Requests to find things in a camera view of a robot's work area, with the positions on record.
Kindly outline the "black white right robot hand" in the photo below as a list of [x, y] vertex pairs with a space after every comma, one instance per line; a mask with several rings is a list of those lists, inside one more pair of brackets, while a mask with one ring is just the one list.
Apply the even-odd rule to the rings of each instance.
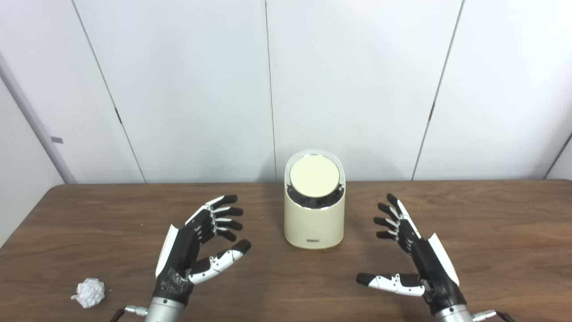
[[356, 282], [397, 295], [421, 297], [435, 320], [469, 321], [471, 315], [460, 290], [459, 277], [441, 240], [435, 233], [429, 238], [422, 237], [396, 196], [388, 193], [387, 201], [388, 204], [378, 204], [378, 209], [387, 216], [374, 218], [375, 224], [387, 229], [377, 232], [376, 236], [380, 240], [396, 242], [411, 257], [417, 273], [376, 275], [361, 272], [357, 274]]

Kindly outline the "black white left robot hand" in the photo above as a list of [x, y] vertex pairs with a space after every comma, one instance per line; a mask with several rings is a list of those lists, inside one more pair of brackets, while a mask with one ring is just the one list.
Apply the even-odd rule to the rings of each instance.
[[[238, 197], [223, 195], [209, 200], [192, 214], [183, 226], [169, 227], [156, 266], [153, 298], [162, 304], [178, 303], [187, 306], [196, 285], [220, 275], [251, 248], [249, 240], [237, 240], [233, 230], [241, 231], [241, 223], [231, 216], [242, 216], [244, 211], [233, 206]], [[231, 248], [199, 259], [202, 245], [214, 237], [235, 242]]]

